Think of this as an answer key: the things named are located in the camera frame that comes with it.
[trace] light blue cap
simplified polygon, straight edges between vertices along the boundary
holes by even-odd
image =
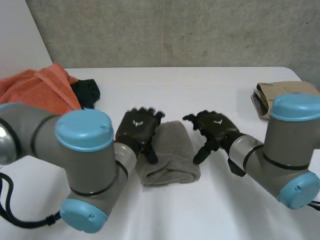
[[[289,209],[300,209],[311,203],[319,190],[320,179],[313,172],[307,172],[285,185],[276,199]]]
[[[71,227],[88,234],[98,232],[108,220],[108,215],[101,209],[73,198],[68,198],[62,203],[60,215]]]
[[[4,109],[7,108],[9,106],[15,105],[14,102],[10,102],[10,103],[5,103],[5,104],[0,104],[0,109]]]
[[[277,96],[273,100],[271,115],[286,122],[320,119],[320,95],[297,92]]]
[[[55,136],[65,147],[79,152],[96,152],[108,147],[114,139],[111,119],[102,111],[76,110],[60,117]]]

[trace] concrete wall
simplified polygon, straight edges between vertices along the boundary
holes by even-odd
[[[26,0],[66,68],[283,66],[320,82],[320,0]]]

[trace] gray towel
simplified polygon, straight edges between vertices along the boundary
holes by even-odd
[[[170,121],[159,126],[152,141],[159,159],[152,165],[140,154],[136,171],[145,185],[191,183],[201,176],[199,165],[193,163],[195,150],[180,121]]]

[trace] cardboard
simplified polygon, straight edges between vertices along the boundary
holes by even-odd
[[[307,81],[260,82],[251,96],[258,116],[262,119],[270,119],[274,98],[288,93],[320,95],[316,87]]]

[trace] white wall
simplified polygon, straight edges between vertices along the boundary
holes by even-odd
[[[0,79],[50,64],[25,0],[0,0]]]

